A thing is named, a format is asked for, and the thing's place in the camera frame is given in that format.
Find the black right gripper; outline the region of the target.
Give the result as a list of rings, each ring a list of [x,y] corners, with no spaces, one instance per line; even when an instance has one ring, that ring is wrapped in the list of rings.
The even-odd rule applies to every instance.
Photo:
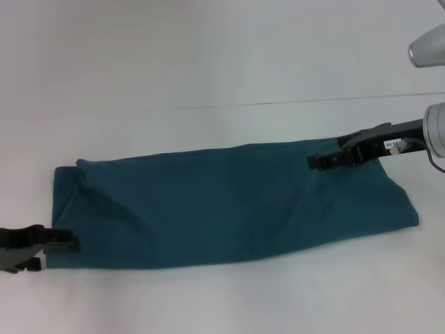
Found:
[[[424,140],[422,119],[399,124],[381,125],[359,130],[338,138],[341,149],[307,157],[312,170],[351,167],[390,155],[390,147],[404,138]]]

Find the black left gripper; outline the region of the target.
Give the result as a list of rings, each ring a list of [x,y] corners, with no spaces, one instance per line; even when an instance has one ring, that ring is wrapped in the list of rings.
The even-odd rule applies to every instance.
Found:
[[[32,225],[21,229],[1,229],[1,271],[17,274],[39,272],[42,260],[37,254],[45,250],[79,252],[79,238],[70,230],[46,229]]]

